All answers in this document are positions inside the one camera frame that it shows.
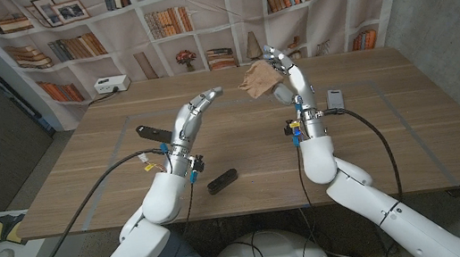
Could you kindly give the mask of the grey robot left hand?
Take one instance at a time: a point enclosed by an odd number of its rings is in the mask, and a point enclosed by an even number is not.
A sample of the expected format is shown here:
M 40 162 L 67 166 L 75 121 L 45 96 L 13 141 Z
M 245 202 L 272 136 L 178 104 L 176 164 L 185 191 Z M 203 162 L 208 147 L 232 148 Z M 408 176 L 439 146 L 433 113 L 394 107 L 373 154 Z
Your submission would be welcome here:
M 189 153 L 201 128 L 203 113 L 216 98 L 223 95 L 222 87 L 213 87 L 184 104 L 174 121 L 171 142 L 172 151 Z

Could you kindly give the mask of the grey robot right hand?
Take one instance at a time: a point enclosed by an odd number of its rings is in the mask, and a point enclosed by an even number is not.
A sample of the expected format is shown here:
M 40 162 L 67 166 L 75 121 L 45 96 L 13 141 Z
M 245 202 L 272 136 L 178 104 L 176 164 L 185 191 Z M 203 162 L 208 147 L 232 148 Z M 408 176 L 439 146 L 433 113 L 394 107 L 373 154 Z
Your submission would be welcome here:
M 272 93 L 282 104 L 290 105 L 294 103 L 295 97 L 302 98 L 302 105 L 305 110 L 315 109 L 314 90 L 301 69 L 285 53 L 273 46 L 263 47 L 264 59 L 279 73 L 288 77 L 292 88 L 282 82 L 272 87 Z

